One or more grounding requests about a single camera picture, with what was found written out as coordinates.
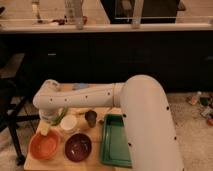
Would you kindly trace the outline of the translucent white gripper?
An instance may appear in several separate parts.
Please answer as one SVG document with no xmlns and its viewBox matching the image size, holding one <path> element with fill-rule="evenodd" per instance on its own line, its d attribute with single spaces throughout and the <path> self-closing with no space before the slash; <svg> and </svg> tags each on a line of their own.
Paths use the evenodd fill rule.
<svg viewBox="0 0 213 171">
<path fill-rule="evenodd" d="M 46 136 L 52 126 L 57 124 L 57 119 L 59 118 L 58 112 L 46 113 L 43 110 L 39 111 L 39 117 L 41 120 L 40 132 L 43 136 Z"/>
</svg>

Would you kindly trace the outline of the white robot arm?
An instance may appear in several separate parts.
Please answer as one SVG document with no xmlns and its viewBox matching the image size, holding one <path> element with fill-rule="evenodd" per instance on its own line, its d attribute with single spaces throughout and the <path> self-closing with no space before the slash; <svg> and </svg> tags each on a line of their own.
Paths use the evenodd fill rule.
<svg viewBox="0 0 213 171">
<path fill-rule="evenodd" d="M 160 83 L 136 75 L 124 83 L 63 91 L 55 80 L 45 81 L 33 98 L 40 114 L 54 116 L 62 107 L 121 109 L 134 171 L 183 171 L 170 107 Z"/>
</svg>

